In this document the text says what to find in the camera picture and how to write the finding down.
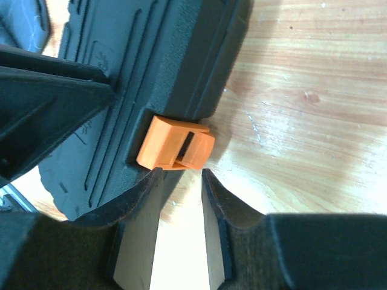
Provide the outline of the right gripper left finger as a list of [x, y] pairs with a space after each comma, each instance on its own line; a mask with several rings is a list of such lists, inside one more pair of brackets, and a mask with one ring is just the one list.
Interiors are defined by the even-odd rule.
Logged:
[[2, 289], [149, 289], [163, 171], [74, 221], [1, 213]]

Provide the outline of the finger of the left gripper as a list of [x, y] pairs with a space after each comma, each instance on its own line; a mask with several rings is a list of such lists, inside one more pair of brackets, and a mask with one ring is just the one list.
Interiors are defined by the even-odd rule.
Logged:
[[1, 181], [27, 173], [114, 101], [97, 68], [1, 67]]
[[85, 81], [107, 85], [102, 70], [78, 62], [32, 53], [20, 48], [1, 45], [1, 84], [25, 85], [62, 81]]

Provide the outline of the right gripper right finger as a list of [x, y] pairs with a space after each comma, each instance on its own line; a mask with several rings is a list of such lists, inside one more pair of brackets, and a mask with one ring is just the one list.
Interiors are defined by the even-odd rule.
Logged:
[[385, 289], [386, 216], [262, 214], [202, 172], [211, 289]]

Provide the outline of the black plastic tool case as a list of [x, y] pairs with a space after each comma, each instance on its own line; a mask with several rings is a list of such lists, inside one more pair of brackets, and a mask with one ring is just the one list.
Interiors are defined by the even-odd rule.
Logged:
[[196, 123], [219, 102], [248, 29], [252, 1], [70, 1], [59, 57], [99, 68], [117, 102], [39, 165], [68, 219], [133, 187], [153, 116]]

